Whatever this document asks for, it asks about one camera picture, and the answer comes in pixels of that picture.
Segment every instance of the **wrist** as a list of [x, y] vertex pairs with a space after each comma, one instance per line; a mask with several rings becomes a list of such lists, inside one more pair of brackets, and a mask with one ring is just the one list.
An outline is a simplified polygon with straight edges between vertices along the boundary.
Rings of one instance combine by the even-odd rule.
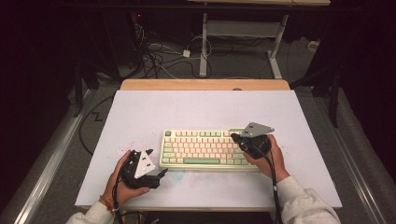
[[99, 203], [103, 204], [107, 210], [114, 216], [114, 206], [113, 206], [113, 199], [106, 195], [101, 195], [99, 198]]
[[286, 170], [281, 171], [281, 172], [276, 172], [276, 183], [278, 183], [279, 181], [281, 181], [289, 176], [290, 176], [290, 174]]

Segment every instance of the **keyboard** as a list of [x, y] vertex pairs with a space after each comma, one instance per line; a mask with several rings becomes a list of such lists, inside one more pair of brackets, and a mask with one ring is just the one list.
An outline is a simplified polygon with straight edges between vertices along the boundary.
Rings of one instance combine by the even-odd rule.
[[233, 142], [232, 133], [243, 129], [166, 130], [160, 155], [160, 167], [178, 170], [257, 171]]

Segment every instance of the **finger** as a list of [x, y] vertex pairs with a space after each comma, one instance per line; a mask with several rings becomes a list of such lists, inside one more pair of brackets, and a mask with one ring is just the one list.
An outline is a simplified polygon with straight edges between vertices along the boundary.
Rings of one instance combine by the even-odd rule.
[[252, 161], [254, 161], [254, 159], [247, 153], [247, 152], [244, 152], [244, 157], [247, 159], [247, 161], [248, 162], [252, 162]]
[[277, 146], [276, 139], [274, 138], [274, 136], [272, 134], [267, 134], [267, 136], [270, 139], [271, 147]]
[[135, 198], [135, 197], [139, 197], [139, 196], [141, 196], [141, 195], [143, 195], [143, 194], [145, 194], [147, 192], [149, 192], [149, 188], [148, 187], [143, 187], [143, 188], [140, 188], [140, 189], [133, 189], [133, 190], [130, 191], [130, 196], [132, 198]]
[[125, 154], [119, 159], [119, 161], [117, 162], [116, 168], [114, 169], [115, 171], [118, 171], [121, 168], [121, 166], [128, 159], [129, 155], [131, 155], [131, 150], [126, 151]]

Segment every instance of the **black controller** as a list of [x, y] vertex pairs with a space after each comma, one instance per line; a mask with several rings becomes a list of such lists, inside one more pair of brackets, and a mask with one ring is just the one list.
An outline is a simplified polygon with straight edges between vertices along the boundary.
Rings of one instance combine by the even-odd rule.
[[[153, 149], [146, 150], [149, 155]], [[139, 189], [142, 187], [149, 187], [151, 189], [156, 189], [160, 186], [160, 179], [165, 176], [165, 173], [168, 169], [162, 170], [157, 175], [142, 175], [138, 178], [135, 178], [136, 169], [139, 162], [144, 162], [144, 160], [149, 160], [149, 158], [142, 158], [141, 160], [141, 152], [132, 151], [131, 155], [128, 157], [128, 160], [124, 163], [121, 170], [121, 178], [125, 185], [130, 189]]]
[[242, 137], [240, 134], [232, 133], [231, 138], [238, 144], [239, 148], [247, 152], [254, 160], [264, 157], [271, 150], [271, 141], [266, 134]]

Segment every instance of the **table surface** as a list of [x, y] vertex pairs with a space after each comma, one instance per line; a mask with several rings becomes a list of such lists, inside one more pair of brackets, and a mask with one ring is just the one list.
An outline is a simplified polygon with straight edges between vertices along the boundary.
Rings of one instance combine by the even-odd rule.
[[261, 5], [292, 5], [292, 6], [328, 6], [330, 0], [189, 0], [202, 3], [236, 3], [236, 4], [261, 4]]
[[[259, 91], [248, 83], [262, 85]], [[76, 206], [89, 207], [103, 192], [117, 160], [128, 149], [153, 148], [160, 172], [163, 131], [244, 128], [251, 121], [275, 128], [287, 169], [332, 207], [341, 202], [294, 91], [275, 88], [282, 80], [126, 80], [113, 101]], [[190, 90], [197, 86], [219, 91]], [[177, 85], [181, 91], [174, 90]], [[244, 91], [230, 91], [233, 88]], [[168, 171], [161, 185], [123, 206], [128, 210], [274, 211], [271, 179], [259, 172]]]

